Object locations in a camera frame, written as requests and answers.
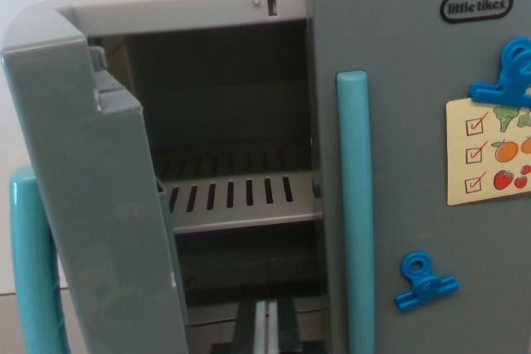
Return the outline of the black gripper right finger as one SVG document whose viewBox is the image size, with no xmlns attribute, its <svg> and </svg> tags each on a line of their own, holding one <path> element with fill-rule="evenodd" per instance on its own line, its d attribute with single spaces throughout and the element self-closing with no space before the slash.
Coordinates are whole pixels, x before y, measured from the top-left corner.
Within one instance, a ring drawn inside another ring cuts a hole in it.
<svg viewBox="0 0 531 354">
<path fill-rule="evenodd" d="M 325 353 L 320 312 L 298 312 L 292 298 L 270 301 L 267 352 Z"/>
</svg>

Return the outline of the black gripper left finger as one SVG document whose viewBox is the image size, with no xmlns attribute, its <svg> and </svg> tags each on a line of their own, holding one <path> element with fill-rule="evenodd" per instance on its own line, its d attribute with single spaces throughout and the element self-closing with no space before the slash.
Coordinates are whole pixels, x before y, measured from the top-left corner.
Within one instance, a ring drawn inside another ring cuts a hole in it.
<svg viewBox="0 0 531 354">
<path fill-rule="evenodd" d="M 212 345 L 211 353 L 264 354 L 266 352 L 266 302 L 239 303 L 234 334 L 230 343 Z"/>
</svg>

